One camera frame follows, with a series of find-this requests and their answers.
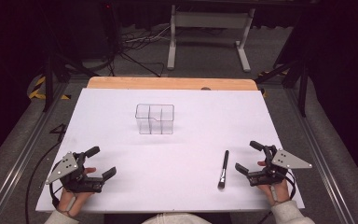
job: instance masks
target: brush handle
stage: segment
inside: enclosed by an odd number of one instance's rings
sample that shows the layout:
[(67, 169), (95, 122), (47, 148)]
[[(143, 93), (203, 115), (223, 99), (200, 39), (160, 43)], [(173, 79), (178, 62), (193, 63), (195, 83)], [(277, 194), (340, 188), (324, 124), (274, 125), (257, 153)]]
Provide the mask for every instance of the brush handle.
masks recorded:
[(223, 169), (227, 168), (227, 161), (228, 161), (228, 150), (225, 153), (225, 161), (223, 162)]

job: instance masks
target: white board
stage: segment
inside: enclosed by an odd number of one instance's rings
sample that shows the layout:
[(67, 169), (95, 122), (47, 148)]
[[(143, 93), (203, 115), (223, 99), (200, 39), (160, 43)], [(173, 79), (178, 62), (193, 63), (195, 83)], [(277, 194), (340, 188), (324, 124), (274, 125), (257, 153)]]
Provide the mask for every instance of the white board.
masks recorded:
[[(138, 104), (174, 105), (173, 134), (139, 134)], [(84, 89), (54, 164), (68, 151), (101, 152), (86, 167), (117, 174), (83, 207), (91, 213), (236, 212), (268, 209), (265, 195), (250, 187), (235, 163), (260, 171), (263, 152), (282, 147), (260, 91), (161, 91)], [(226, 187), (217, 188), (229, 150)], [(54, 182), (54, 188), (61, 186)], [(304, 208), (299, 190), (295, 200)], [(45, 186), (36, 211), (53, 211)]]

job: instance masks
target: clear plastic container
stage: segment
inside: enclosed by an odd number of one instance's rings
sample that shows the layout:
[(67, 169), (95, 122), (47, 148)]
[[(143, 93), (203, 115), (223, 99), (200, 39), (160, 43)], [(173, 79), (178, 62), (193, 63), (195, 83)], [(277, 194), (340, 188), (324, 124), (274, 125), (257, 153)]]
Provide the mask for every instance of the clear plastic container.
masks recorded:
[(136, 122), (140, 134), (173, 134), (173, 105), (137, 105)]

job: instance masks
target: paintbrush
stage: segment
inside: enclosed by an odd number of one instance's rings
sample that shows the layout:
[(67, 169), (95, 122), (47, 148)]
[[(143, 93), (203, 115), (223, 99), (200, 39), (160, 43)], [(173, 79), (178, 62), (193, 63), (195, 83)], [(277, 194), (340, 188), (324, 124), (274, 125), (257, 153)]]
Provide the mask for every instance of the paintbrush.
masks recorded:
[(228, 150), (226, 150), (226, 153), (225, 153), (225, 160), (223, 162), (223, 170), (222, 170), (222, 174), (220, 175), (219, 184), (217, 185), (217, 187), (219, 189), (223, 189), (225, 187), (225, 184), (226, 184), (227, 161), (228, 161)]

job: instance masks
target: sleeve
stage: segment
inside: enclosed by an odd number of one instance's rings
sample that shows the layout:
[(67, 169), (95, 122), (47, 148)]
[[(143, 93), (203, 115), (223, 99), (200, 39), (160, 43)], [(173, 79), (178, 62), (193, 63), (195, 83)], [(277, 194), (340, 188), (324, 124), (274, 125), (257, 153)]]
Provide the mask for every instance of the sleeve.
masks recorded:
[(163, 213), (149, 218), (142, 224), (212, 224), (189, 213)]
[(61, 224), (78, 224), (79, 222), (77, 220), (74, 220), (57, 210), (55, 210), (53, 213), (51, 213), (51, 216), (48, 218), (48, 220), (45, 222), (45, 224), (53, 224), (53, 223), (61, 223)]
[(310, 218), (301, 214), (296, 201), (288, 201), (272, 206), (271, 211), (277, 224), (314, 224)]

